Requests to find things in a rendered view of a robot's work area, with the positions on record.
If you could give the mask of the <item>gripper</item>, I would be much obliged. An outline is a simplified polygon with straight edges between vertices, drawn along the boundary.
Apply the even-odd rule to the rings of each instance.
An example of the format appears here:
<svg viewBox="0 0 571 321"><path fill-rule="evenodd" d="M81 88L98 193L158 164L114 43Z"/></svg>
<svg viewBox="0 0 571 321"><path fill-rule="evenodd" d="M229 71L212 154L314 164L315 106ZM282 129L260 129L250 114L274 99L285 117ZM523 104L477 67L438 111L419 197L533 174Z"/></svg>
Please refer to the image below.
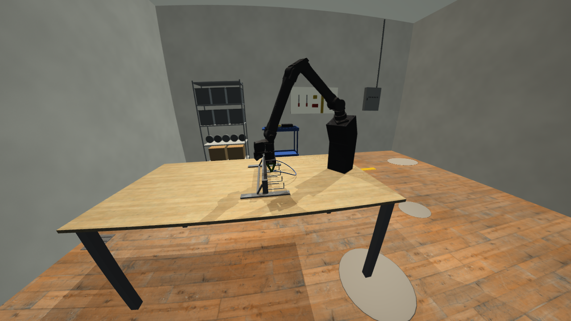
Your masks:
<svg viewBox="0 0 571 321"><path fill-rule="evenodd" d="M270 152L270 158L271 158L271 159L270 159L270 160L266 160L266 166L269 168L270 172L273 172L274 167L275 167L276 164L277 164L277 160L276 160L276 158L275 158L274 156L275 156L274 151L273 151L273 152ZM273 169L270 168L270 165L273 165Z"/></svg>

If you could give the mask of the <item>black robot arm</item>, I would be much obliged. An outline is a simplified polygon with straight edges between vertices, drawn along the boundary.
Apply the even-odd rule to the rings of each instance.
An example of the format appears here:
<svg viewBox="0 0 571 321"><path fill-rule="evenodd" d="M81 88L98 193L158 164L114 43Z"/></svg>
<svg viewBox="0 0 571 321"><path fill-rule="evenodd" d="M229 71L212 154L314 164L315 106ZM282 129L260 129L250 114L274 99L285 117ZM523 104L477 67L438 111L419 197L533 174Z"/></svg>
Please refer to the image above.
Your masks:
<svg viewBox="0 0 571 321"><path fill-rule="evenodd" d="M279 95L277 96L277 101L274 105L273 112L269 119L269 122L265 128L264 136L265 140L259 140L254 142L254 159L258 161L263 158L265 154L265 160L270 160L270 152L274 151L274 139L277 136L277 130L280 122L280 118L283 115L284 107L286 106L289 94L297 81L300 72L305 78L318 90L322 97L326 99L327 107L334 111L334 121L337 125L349 122L347 113L345 110L345 101L336 97L334 93L327 87L327 85L322 81L322 79L317 75L317 73L310 66L309 60L307 58L300 59L284 71L283 83L280 87Z"/></svg>

